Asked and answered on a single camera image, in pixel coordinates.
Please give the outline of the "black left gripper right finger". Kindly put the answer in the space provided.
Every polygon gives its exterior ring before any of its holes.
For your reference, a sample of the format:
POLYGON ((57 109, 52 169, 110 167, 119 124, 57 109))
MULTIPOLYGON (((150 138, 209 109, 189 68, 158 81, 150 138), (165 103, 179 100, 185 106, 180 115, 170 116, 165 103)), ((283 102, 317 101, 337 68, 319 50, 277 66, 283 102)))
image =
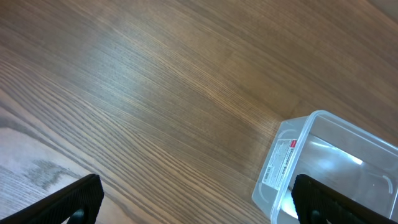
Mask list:
POLYGON ((300 224, 397 224, 305 174, 291 196, 300 224))

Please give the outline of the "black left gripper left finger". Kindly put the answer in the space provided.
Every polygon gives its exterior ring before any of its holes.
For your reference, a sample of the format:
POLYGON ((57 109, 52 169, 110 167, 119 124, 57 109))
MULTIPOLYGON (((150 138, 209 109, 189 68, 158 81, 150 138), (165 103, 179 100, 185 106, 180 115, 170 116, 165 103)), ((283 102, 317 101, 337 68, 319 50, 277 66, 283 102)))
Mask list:
POLYGON ((17 223, 84 223, 94 224, 104 199, 98 174, 89 174, 52 195, 1 220, 17 223))

